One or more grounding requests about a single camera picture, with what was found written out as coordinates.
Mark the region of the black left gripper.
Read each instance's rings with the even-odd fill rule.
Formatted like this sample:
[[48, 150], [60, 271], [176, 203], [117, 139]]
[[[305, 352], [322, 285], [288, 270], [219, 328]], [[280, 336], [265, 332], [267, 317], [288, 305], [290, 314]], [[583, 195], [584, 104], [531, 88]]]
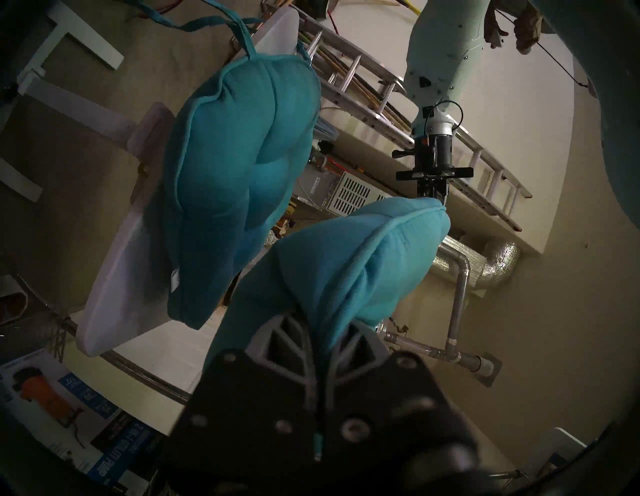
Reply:
[[470, 179], [474, 176], [472, 167], [453, 166], [453, 137], [451, 135], [428, 135], [418, 139], [417, 145], [407, 150], [392, 152], [394, 159], [413, 157], [415, 164], [411, 170], [398, 171], [397, 181], [417, 181], [419, 198], [434, 198], [446, 205], [448, 181]]

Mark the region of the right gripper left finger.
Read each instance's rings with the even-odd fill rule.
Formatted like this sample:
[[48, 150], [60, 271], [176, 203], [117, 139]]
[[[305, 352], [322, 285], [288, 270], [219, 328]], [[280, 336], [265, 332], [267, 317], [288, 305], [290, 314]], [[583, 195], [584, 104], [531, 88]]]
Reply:
[[316, 462], [318, 380], [307, 322], [286, 312], [217, 354], [162, 455], [168, 480], [275, 480]]

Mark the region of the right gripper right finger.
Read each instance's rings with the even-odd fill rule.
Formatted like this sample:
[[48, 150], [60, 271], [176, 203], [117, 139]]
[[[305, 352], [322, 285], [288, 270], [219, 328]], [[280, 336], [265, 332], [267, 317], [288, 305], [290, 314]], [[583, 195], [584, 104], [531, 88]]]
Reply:
[[325, 446], [359, 444], [409, 415], [451, 412], [423, 360], [391, 353], [362, 322], [350, 322], [338, 338], [322, 386]]

